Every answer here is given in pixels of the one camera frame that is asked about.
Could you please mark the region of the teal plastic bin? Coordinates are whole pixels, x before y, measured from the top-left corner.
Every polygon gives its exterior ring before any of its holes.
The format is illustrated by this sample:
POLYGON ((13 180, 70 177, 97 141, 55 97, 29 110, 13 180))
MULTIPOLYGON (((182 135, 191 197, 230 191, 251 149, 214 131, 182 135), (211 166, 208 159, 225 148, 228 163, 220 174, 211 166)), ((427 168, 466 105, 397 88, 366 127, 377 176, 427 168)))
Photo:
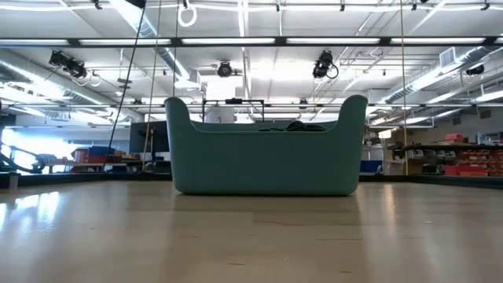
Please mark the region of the teal plastic bin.
POLYGON ((197 123, 165 101, 174 187, 192 195, 347 196, 358 187, 367 100, 347 98, 323 131, 197 123))

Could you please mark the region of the white cylindrical tank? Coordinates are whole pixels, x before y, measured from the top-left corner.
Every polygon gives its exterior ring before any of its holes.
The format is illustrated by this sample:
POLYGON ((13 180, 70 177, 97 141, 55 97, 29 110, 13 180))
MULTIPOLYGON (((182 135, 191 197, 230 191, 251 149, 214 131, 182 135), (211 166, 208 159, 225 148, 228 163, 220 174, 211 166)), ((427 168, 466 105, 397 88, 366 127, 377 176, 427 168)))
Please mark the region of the white cylindrical tank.
POLYGON ((204 117, 205 123, 235 123, 235 111, 230 107, 215 107, 208 109, 204 117))

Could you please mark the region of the black monitor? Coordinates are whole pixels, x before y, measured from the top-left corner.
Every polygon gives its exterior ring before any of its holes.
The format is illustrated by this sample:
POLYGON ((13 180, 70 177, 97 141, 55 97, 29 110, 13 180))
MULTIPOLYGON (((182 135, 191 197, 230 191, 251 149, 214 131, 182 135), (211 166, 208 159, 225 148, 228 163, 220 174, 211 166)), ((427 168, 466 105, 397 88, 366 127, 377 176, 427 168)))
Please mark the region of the black monitor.
POLYGON ((167 123, 153 121, 132 123, 129 139, 130 153, 165 153, 169 151, 167 123))

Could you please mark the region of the blue storage bin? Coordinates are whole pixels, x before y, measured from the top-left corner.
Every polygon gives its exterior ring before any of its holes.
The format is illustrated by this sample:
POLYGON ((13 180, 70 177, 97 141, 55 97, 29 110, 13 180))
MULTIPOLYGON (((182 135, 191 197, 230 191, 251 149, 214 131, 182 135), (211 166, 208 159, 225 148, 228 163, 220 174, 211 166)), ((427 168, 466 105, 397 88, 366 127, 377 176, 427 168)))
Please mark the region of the blue storage bin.
POLYGON ((382 160, 362 160, 360 162, 360 172, 369 174, 381 174, 383 172, 382 160))

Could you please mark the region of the red and blue bins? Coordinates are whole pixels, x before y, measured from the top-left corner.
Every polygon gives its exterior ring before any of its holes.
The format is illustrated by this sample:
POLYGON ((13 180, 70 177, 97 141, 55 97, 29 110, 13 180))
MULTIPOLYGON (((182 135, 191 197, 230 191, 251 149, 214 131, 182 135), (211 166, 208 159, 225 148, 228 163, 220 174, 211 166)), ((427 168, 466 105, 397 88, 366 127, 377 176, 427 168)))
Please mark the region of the red and blue bins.
POLYGON ((104 161, 116 162, 120 159, 113 148, 95 145, 77 148, 71 153, 71 156, 76 163, 85 164, 102 164, 104 161))

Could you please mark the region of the shelf with red bins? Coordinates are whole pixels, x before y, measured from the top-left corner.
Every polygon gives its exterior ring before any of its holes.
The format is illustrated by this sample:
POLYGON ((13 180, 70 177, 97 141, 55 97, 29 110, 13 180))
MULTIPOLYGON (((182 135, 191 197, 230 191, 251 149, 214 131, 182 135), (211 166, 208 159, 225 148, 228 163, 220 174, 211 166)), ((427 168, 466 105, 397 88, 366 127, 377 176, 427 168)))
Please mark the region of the shelf with red bins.
POLYGON ((503 177, 503 139, 481 134, 470 142, 461 134, 448 134, 440 141, 396 142, 387 148, 404 175, 503 177))

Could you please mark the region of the black metal frame rig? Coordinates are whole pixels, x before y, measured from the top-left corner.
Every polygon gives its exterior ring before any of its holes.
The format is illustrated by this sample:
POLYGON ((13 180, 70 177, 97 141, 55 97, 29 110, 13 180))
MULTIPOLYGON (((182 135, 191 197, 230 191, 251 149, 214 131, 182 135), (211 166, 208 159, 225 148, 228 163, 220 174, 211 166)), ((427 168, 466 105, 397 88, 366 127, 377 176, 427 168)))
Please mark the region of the black metal frame rig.
MULTIPOLYGON (((265 121, 264 118, 264 112, 265 112, 265 103, 264 100, 243 100, 241 98, 229 98, 225 100, 206 100, 203 99, 202 101, 202 113, 201 113, 201 120, 203 123, 204 122, 204 117, 208 109, 215 108, 215 107, 230 107, 234 108, 234 111, 236 109, 240 108, 245 108, 247 111, 251 111, 255 109, 258 111, 258 106, 261 105, 261 114, 262 114, 262 121, 265 121)), ((236 117, 235 113, 235 123, 239 123, 238 118, 236 117)))

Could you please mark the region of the silver air duct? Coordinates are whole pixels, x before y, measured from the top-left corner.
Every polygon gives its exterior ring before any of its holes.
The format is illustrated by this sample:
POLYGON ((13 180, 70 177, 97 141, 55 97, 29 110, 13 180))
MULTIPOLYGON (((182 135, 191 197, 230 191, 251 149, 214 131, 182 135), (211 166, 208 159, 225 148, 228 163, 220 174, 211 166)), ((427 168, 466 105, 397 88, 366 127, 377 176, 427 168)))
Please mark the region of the silver air duct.
MULTIPOLYGON (((146 15, 145 0, 108 0, 110 5, 135 30, 140 39, 155 39, 158 28, 146 15)), ((153 50, 177 79, 188 79, 190 72, 174 57, 174 52, 167 47, 154 47, 153 50)))
POLYGON ((400 98, 445 79, 451 73, 474 67, 500 50, 503 50, 503 46, 450 47, 439 54, 437 63, 416 72, 409 78, 405 78, 405 82, 391 88, 378 101, 378 104, 391 104, 400 98))

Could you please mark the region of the black aluminium table frame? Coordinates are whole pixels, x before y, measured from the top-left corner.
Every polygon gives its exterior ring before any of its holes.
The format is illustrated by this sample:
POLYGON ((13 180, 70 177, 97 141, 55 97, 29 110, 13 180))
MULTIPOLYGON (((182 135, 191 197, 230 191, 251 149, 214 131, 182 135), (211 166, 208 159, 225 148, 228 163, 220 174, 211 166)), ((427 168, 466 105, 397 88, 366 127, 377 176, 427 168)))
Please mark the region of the black aluminium table frame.
MULTIPOLYGON (((171 181, 167 173, 77 173, 20 175, 0 172, 0 189, 17 189, 27 186, 48 186, 80 182, 103 181, 171 181)), ((359 182, 412 182, 443 186, 463 186, 503 190, 503 177, 465 177, 440 175, 360 175, 359 182)))

